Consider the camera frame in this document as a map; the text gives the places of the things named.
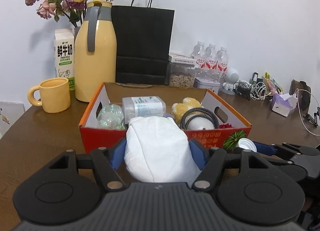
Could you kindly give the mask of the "white ribbed bottle cap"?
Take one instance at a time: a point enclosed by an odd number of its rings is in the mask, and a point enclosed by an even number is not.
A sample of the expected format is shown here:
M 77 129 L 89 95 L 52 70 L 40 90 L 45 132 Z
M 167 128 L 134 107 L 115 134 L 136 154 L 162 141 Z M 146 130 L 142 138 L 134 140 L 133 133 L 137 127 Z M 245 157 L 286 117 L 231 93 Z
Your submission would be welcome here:
M 242 148 L 242 149 L 247 149 L 247 150 L 257 152 L 257 147 L 254 144 L 254 142 L 251 141 L 250 139 L 247 139 L 247 138 L 241 138 L 238 141 L 238 147 Z

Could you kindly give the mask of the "yellow white plush sheep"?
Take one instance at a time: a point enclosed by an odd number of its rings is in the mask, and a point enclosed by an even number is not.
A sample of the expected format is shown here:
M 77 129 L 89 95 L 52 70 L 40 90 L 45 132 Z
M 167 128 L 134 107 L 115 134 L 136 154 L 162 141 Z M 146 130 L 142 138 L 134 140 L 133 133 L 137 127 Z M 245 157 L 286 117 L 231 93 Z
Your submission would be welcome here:
M 184 98 L 182 103 L 173 104 L 171 113 L 182 130 L 214 130 L 219 127 L 216 115 L 191 97 Z

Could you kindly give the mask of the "white cloth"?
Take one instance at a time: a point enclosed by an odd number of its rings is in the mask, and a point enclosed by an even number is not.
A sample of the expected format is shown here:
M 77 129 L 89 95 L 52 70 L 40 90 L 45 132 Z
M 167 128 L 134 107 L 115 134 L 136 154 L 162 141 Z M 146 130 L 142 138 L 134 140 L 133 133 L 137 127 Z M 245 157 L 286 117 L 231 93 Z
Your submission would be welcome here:
M 200 170 L 189 141 L 172 118 L 135 117 L 126 132 L 127 171 L 140 182 L 185 182 L 191 185 Z

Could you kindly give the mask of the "white plastic jar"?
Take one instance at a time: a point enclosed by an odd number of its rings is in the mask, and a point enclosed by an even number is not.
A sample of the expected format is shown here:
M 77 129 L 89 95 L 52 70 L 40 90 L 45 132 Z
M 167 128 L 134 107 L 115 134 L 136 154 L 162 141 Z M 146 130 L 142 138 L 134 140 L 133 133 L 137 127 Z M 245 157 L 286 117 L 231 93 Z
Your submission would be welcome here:
M 124 122 L 135 117 L 163 116 L 167 106 L 159 96 L 136 96 L 122 98 Z

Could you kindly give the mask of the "purple woven pouch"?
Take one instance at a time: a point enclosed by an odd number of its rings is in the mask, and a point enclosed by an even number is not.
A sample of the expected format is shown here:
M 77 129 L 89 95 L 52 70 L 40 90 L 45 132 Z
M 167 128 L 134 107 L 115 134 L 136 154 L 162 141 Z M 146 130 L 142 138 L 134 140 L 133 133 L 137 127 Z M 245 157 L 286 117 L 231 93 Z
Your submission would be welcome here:
M 165 117 L 165 118 L 172 118 L 172 119 L 174 119 L 174 116 L 173 116 L 173 115 L 171 115 L 170 113 L 164 113 L 163 117 Z

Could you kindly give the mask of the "red cardboard box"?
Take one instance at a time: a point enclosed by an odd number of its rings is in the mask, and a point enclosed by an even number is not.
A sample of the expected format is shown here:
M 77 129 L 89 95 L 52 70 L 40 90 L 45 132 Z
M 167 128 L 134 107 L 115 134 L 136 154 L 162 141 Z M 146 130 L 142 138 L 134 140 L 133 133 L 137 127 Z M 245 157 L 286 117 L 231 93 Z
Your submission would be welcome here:
M 109 104 L 122 104 L 125 97 L 152 97 L 161 98 L 167 106 L 167 112 L 174 103 L 186 97 L 200 101 L 201 106 L 215 113 L 221 109 L 227 120 L 218 120 L 219 125 L 212 130 L 181 130 L 174 119 L 170 117 L 149 116 L 146 118 L 135 117 L 129 120 L 125 130 L 104 129 L 98 126 L 97 109 Z M 211 90 L 198 88 L 179 88 L 167 85 L 128 85 L 120 83 L 102 83 L 93 95 L 85 113 L 79 123 L 84 149 L 87 153 L 99 147 L 112 147 L 120 139 L 128 137 L 130 140 L 138 138 L 146 144 L 164 142 L 168 144 L 187 142 L 196 139 L 206 148 L 232 146 L 238 137 L 247 137 L 252 128 L 239 112 L 225 100 Z

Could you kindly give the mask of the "black phone stand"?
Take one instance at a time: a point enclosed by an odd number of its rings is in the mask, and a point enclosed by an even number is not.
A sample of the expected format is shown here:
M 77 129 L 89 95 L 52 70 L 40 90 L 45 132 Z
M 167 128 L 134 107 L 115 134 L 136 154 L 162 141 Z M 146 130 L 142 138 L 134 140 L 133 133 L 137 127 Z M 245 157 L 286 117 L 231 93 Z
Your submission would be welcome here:
M 309 121 L 314 127 L 318 127 L 318 119 L 320 119 L 320 107 L 317 107 L 316 112 L 314 112 L 313 116 L 309 113 L 303 115 L 304 119 Z

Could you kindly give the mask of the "purple tissue box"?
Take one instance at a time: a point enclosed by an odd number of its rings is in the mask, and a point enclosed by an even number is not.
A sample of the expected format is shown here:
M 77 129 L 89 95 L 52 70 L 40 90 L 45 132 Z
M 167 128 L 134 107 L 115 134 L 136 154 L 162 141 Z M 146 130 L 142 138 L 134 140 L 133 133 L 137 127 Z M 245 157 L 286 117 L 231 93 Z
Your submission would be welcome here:
M 283 117 L 288 117 L 297 106 L 297 94 L 274 94 L 271 100 L 271 110 Z

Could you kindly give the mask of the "colourful snack packets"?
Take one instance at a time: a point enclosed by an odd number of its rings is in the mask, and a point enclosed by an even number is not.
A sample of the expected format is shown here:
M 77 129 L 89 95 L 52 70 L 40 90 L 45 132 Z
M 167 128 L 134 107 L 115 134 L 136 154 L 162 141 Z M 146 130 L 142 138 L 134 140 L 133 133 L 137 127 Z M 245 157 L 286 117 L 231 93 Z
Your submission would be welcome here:
M 265 72 L 264 78 L 265 78 L 265 85 L 269 93 L 272 93 L 272 94 L 283 93 L 283 88 L 276 82 L 276 80 L 268 72 Z

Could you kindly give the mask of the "white tin box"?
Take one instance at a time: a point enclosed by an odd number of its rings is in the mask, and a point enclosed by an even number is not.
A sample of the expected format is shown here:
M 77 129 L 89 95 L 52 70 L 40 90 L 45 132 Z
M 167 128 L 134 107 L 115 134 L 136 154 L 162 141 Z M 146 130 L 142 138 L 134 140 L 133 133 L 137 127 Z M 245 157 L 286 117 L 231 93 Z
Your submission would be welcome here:
M 194 87 L 201 89 L 210 89 L 212 92 L 217 94 L 220 89 L 220 83 L 208 78 L 196 77 Z

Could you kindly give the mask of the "white toy robot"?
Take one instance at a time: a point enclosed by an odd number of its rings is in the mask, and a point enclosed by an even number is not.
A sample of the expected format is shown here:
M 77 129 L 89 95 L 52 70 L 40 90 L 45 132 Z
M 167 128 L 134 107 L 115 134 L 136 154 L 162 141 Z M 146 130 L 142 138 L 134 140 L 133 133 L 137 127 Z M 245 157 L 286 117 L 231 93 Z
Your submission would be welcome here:
M 234 68 L 228 68 L 224 76 L 224 82 L 221 91 L 228 95 L 234 95 L 235 84 L 239 80 L 239 72 Z

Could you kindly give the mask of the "yellow ceramic mug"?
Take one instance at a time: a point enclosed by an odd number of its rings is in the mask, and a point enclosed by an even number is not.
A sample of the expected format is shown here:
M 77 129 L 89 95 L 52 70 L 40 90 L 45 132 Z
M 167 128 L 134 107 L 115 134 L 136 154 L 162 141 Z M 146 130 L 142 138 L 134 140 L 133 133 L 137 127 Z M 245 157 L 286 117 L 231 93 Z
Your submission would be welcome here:
M 27 99 L 50 114 L 65 111 L 71 105 L 69 80 L 65 77 L 45 80 L 28 90 Z

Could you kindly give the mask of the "clear snack container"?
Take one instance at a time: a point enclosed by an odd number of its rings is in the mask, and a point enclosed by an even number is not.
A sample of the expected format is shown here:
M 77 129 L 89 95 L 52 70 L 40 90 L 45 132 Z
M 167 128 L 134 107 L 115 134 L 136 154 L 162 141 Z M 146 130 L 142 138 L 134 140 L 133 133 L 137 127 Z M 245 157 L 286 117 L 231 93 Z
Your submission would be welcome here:
M 174 87 L 194 86 L 196 69 L 186 64 L 171 63 L 169 72 L 169 85 Z

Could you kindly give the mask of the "right water bottle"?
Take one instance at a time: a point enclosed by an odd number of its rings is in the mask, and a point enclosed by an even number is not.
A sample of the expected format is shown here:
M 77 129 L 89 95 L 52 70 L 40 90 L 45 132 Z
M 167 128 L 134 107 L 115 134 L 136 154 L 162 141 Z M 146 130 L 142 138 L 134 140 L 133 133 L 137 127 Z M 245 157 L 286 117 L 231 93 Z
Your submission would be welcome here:
M 227 48 L 220 48 L 220 50 L 217 52 L 216 60 L 216 80 L 220 83 L 221 77 L 223 77 L 228 67 Z

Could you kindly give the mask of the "water bottle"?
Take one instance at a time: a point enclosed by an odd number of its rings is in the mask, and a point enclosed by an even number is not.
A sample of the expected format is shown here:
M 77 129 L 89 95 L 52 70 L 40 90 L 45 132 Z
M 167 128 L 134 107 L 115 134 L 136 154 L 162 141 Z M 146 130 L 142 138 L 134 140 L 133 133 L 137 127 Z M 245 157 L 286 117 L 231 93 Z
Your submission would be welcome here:
M 209 44 L 209 46 L 206 48 L 204 53 L 204 59 L 205 59 L 205 72 L 207 74 L 207 78 L 213 79 L 214 77 L 214 71 L 216 69 L 216 50 L 214 44 Z
M 204 59 L 204 42 L 198 41 L 197 45 L 193 48 L 193 51 L 190 54 L 191 58 L 196 60 L 196 64 L 199 68 L 203 68 L 205 64 Z
M 220 48 L 220 50 L 217 52 L 216 60 L 216 80 L 220 83 L 221 77 L 223 77 L 228 67 L 227 48 Z

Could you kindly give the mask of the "middle water bottle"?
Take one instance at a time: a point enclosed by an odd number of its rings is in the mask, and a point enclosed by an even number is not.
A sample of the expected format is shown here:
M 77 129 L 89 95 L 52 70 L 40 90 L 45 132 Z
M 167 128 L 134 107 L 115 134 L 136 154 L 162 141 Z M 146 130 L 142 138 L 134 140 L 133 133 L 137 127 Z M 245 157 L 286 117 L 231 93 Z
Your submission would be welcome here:
M 206 48 L 204 53 L 204 59 L 205 59 L 205 72 L 207 74 L 207 78 L 213 79 L 214 77 L 214 71 L 216 69 L 216 50 L 214 44 L 209 44 L 209 46 Z

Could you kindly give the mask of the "left water bottle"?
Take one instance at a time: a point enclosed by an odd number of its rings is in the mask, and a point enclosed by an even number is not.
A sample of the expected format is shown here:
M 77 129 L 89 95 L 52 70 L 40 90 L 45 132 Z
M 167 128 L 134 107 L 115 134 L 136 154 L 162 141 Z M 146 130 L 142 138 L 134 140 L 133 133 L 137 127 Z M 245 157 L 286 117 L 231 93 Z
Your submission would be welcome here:
M 199 68 L 203 68 L 205 64 L 204 59 L 204 42 L 198 41 L 197 45 L 193 48 L 193 51 L 190 54 L 191 58 L 196 60 L 196 64 Z

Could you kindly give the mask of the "white flat box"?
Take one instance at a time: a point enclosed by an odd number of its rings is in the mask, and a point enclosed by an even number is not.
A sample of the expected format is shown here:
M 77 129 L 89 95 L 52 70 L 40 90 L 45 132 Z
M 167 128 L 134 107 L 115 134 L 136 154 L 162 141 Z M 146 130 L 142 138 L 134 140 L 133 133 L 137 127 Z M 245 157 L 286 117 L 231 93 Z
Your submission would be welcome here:
M 169 62 L 171 63 L 177 63 L 177 64 L 187 64 L 190 67 L 193 67 L 196 65 L 196 60 L 194 58 L 191 58 L 189 56 L 185 56 L 179 53 L 169 53 Z

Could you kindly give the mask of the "yellow thermos jug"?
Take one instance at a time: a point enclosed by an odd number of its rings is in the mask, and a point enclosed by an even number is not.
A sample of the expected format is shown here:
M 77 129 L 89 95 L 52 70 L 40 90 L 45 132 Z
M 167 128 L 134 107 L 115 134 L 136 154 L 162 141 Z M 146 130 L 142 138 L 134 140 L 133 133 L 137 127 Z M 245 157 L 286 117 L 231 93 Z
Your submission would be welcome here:
M 116 81 L 117 40 L 111 2 L 88 3 L 84 22 L 75 39 L 75 96 L 89 102 L 101 83 Z

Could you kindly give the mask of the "white milk carton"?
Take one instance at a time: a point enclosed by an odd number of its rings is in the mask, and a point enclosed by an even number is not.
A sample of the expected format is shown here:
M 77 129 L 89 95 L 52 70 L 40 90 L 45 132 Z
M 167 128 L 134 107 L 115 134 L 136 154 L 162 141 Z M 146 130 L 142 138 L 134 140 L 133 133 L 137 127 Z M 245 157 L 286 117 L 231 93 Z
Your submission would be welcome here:
M 68 78 L 69 89 L 74 90 L 74 30 L 57 29 L 54 38 L 56 77 Z

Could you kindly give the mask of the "black paper shopping bag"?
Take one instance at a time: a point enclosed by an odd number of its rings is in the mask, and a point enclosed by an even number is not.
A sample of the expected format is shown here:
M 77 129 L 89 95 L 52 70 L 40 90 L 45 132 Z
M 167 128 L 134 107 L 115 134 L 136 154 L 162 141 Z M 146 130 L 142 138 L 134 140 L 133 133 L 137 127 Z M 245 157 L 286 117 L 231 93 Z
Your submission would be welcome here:
M 174 10 L 113 6 L 117 39 L 116 82 L 165 85 Z

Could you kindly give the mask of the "white wall panel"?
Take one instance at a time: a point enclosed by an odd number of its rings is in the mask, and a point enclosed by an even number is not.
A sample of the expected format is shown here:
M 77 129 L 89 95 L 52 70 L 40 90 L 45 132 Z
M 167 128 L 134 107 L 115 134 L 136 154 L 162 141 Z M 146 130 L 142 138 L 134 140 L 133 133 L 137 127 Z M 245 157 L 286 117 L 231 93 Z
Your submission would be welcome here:
M 23 103 L 0 102 L 0 129 L 1 137 L 10 129 L 10 127 L 25 113 Z

